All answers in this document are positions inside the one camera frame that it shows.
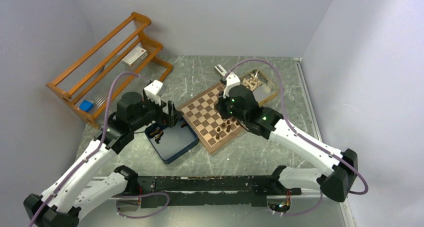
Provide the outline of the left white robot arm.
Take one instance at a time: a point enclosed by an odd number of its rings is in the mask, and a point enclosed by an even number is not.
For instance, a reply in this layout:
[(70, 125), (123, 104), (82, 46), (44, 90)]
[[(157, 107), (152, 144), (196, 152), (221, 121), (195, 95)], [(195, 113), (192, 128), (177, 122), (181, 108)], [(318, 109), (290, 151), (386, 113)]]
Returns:
[(160, 100), (156, 94), (127, 92), (116, 104), (116, 111), (105, 118), (102, 130), (84, 153), (49, 188), (30, 194), (23, 202), (30, 218), (29, 226), (76, 227), (89, 212), (114, 196), (140, 200), (143, 189), (138, 174), (121, 165), (105, 180), (87, 188), (100, 168), (126, 147), (135, 131), (151, 122), (173, 127), (183, 113), (172, 101)]

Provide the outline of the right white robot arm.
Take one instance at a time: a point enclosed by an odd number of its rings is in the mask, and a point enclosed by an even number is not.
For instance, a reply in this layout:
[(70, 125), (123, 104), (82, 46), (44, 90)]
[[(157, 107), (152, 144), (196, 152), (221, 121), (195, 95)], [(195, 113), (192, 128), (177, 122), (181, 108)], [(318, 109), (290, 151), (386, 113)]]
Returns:
[(283, 169), (270, 180), (270, 189), (275, 194), (293, 188), (312, 189), (341, 203), (352, 193), (359, 175), (354, 150), (342, 151), (311, 137), (277, 110), (260, 106), (253, 92), (243, 85), (219, 92), (215, 109), (224, 119), (239, 121), (250, 133), (282, 144), (313, 164), (308, 169)]

